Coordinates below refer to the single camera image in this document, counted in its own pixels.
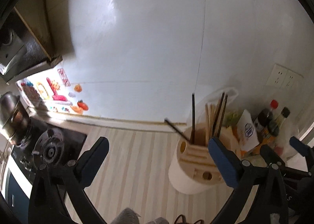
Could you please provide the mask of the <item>steel steamer pot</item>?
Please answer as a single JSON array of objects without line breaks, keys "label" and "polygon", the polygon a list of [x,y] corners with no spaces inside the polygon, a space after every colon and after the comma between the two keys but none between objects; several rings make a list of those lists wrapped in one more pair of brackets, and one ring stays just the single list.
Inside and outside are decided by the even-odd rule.
[{"label": "steel steamer pot", "polygon": [[20,145],[31,125],[20,96],[8,91],[1,95],[1,134],[12,144]]}]

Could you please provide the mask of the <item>white plastic bag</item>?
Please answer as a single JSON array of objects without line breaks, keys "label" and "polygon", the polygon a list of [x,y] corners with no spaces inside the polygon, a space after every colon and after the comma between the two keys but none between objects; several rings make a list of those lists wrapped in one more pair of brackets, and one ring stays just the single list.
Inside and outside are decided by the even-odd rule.
[{"label": "white plastic bag", "polygon": [[235,100],[238,98],[239,91],[235,87],[227,87],[214,91],[204,97],[202,100],[195,102],[196,124],[205,122],[205,105],[207,104],[208,106],[210,106],[212,104],[216,106],[223,92],[228,95],[227,110],[236,109]]}]

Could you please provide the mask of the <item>white wall socket panel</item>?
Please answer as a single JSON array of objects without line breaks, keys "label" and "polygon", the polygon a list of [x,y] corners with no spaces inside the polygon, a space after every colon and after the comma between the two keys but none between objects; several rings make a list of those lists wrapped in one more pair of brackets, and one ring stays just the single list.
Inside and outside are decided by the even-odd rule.
[{"label": "white wall socket panel", "polygon": [[267,80],[266,86],[279,89],[296,89],[303,76],[279,64],[274,64],[271,74]]}]

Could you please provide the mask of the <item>dark chopstick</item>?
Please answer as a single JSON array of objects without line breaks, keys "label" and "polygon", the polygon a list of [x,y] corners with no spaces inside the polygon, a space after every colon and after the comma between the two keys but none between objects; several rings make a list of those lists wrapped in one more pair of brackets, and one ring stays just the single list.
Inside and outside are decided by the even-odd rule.
[{"label": "dark chopstick", "polygon": [[218,120],[218,123],[216,125],[216,131],[215,131],[215,137],[216,138],[219,138],[219,136],[220,136],[221,128],[222,128],[223,121],[224,121],[226,106],[227,106],[227,99],[228,99],[228,95],[225,94],[223,102],[222,102],[222,107],[220,109],[219,116],[218,116],[219,120]]}]

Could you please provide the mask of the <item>colourful wall stickers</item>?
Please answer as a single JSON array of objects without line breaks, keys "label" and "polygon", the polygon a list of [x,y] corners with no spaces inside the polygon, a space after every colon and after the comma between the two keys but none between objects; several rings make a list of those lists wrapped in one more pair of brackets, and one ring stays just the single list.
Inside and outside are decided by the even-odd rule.
[{"label": "colourful wall stickers", "polygon": [[82,85],[71,83],[63,68],[53,68],[16,83],[27,105],[34,109],[83,115],[89,106],[82,98]]}]

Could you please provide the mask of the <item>striped cat table mat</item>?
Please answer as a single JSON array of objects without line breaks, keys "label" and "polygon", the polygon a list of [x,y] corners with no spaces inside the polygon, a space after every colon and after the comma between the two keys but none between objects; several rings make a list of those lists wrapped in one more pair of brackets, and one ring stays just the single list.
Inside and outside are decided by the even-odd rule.
[{"label": "striped cat table mat", "polygon": [[232,189],[221,183],[196,195],[176,191],[168,170],[178,141],[172,133],[122,130],[64,122],[63,127],[83,132],[88,150],[100,136],[110,142],[110,151],[86,194],[106,222],[125,208],[135,211],[140,223],[163,217],[173,223],[180,214],[193,223],[210,223]]}]

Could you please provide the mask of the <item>black gas stove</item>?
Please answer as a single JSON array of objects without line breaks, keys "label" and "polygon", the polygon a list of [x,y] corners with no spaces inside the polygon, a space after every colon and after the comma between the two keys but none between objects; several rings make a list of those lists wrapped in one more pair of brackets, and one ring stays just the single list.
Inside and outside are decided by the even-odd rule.
[{"label": "black gas stove", "polygon": [[30,129],[11,156],[26,179],[32,184],[41,164],[65,165],[77,160],[87,135],[31,118]]}]

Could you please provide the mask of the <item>black range hood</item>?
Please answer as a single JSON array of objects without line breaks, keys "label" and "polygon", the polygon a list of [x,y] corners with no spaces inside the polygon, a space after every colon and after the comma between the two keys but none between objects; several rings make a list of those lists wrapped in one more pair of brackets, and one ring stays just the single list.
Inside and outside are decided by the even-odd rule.
[{"label": "black range hood", "polygon": [[1,78],[11,84],[56,67],[62,56],[48,52],[14,8],[1,27]]}]

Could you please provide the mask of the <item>dark soy sauce bottle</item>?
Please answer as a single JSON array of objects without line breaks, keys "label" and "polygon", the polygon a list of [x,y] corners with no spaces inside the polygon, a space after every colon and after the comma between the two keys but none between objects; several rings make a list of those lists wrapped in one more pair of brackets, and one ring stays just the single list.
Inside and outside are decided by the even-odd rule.
[{"label": "dark soy sauce bottle", "polygon": [[270,121],[274,118],[274,110],[278,108],[278,101],[272,100],[269,108],[264,108],[254,120],[254,126],[256,128],[258,141],[262,142],[263,138],[261,135],[262,130],[267,127]]}]

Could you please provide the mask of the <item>white paper packet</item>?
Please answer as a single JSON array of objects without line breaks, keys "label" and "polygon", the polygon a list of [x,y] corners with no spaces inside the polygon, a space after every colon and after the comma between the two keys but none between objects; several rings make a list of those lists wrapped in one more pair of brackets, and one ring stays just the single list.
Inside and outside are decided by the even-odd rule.
[{"label": "white paper packet", "polygon": [[249,152],[259,144],[256,127],[251,114],[246,109],[237,123],[237,134],[241,151]]}]

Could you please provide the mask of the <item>blue kitchen cabinet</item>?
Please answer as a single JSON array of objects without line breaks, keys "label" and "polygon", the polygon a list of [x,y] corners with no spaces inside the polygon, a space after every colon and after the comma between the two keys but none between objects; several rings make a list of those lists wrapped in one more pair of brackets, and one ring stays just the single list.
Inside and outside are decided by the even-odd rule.
[{"label": "blue kitchen cabinet", "polygon": [[5,198],[10,210],[21,223],[28,223],[31,183],[21,171],[7,171]]}]

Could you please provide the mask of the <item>cream cylindrical utensil holder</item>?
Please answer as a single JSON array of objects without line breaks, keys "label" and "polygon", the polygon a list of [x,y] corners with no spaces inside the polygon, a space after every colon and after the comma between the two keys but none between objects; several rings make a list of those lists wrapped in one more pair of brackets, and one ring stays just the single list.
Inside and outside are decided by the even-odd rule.
[{"label": "cream cylindrical utensil holder", "polygon": [[[205,124],[196,125],[195,141],[204,142]],[[241,158],[241,151],[237,138],[231,127],[221,128],[220,138],[224,146]],[[171,185],[178,192],[193,195],[208,190],[210,186],[223,183],[224,180],[209,154],[208,148],[191,145],[180,139],[177,143],[173,159],[169,166],[168,177]]]}]

